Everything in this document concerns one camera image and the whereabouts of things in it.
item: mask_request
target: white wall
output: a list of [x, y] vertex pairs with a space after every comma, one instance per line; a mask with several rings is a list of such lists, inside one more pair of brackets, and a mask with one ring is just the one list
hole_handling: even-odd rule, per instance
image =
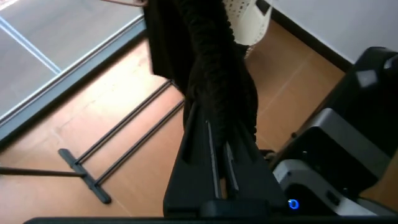
[[351, 63], [370, 46], [398, 50], [398, 0], [273, 2], [277, 10]]

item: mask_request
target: black machine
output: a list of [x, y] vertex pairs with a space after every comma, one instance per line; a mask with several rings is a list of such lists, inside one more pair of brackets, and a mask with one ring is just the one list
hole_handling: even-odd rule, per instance
[[194, 103], [164, 197], [165, 218], [27, 223], [364, 223], [396, 212], [359, 197], [398, 148], [398, 54], [367, 49], [270, 164], [237, 122], [221, 150]]

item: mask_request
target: black baseboard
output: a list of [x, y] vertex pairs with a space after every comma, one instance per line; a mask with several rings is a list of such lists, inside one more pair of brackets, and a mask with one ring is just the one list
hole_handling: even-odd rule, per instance
[[272, 9], [271, 18], [342, 71], [347, 72], [353, 66], [351, 62], [347, 61], [324, 43], [320, 42], [317, 38], [302, 29], [299, 25], [278, 10], [274, 8]]

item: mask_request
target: perforated plastic basket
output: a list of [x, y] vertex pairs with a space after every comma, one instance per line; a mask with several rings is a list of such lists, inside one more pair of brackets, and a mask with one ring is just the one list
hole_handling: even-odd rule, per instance
[[265, 36], [271, 20], [272, 1], [264, 0], [223, 0], [228, 19], [234, 30], [235, 42], [254, 46]]

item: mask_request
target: glass pane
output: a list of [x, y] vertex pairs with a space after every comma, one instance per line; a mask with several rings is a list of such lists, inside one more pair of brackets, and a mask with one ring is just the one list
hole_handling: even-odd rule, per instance
[[100, 0], [19, 0], [0, 16], [63, 70], [140, 13]]
[[55, 74], [0, 29], [0, 117]]

